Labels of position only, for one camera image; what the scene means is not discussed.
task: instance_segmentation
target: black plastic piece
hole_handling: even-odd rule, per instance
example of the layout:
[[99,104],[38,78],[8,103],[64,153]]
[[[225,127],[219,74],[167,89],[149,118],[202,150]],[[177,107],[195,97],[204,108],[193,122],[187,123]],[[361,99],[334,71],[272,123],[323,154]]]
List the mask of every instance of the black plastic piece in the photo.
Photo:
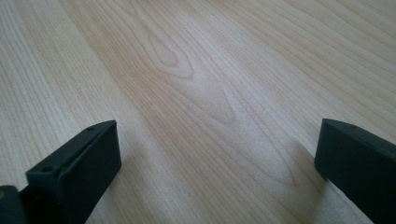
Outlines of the black plastic piece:
[[324,119],[315,166],[374,223],[396,223],[396,146],[357,126]]
[[0,223],[27,223],[20,195],[14,186],[0,187]]
[[120,166],[116,121],[93,125],[30,169],[19,198],[14,192],[11,202],[0,199],[0,214],[24,213],[27,221],[0,215],[0,223],[84,223]]

